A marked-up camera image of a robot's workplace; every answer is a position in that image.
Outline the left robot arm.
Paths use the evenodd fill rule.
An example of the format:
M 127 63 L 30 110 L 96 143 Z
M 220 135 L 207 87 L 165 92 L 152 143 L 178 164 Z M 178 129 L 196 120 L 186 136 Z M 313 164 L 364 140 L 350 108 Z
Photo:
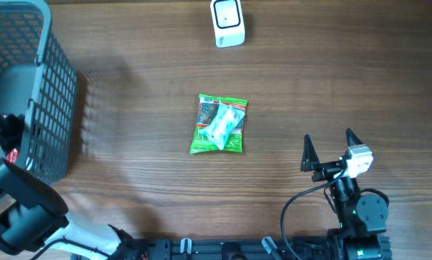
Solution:
M 69 214 L 49 185 L 0 158 L 0 250 L 9 255 L 49 249 L 86 259 L 140 259 L 145 247 L 124 230 Z

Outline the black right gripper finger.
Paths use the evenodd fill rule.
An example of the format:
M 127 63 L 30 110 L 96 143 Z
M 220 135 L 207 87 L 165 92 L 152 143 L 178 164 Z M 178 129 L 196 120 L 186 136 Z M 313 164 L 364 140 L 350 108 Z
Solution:
M 314 145 L 311 141 L 311 138 L 308 134 L 304 136 L 303 143 L 303 156 L 301 160 L 301 171 L 308 172 L 317 170 L 320 165 L 320 160 L 318 155 L 314 149 Z
M 351 128 L 347 128 L 345 133 L 347 145 L 349 147 L 363 144 L 363 142 L 355 135 Z

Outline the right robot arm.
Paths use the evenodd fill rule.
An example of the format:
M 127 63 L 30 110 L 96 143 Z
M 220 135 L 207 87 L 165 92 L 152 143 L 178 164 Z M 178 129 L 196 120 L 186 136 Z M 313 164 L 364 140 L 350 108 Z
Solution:
M 346 129 L 347 149 L 342 157 L 321 162 L 309 135 L 304 136 L 301 170 L 311 171 L 313 182 L 324 181 L 326 196 L 340 226 L 327 231 L 313 250 L 323 259 L 384 259 L 391 254 L 386 232 L 389 198 L 374 188 L 361 189 L 357 177 L 373 162 L 372 150 L 351 129 Z

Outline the red stick sachet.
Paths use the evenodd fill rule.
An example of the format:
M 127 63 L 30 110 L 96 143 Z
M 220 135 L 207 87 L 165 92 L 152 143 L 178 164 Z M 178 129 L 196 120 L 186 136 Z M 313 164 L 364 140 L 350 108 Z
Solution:
M 20 151 L 17 148 L 14 148 L 7 154 L 7 160 L 15 164 L 19 156 L 20 156 Z

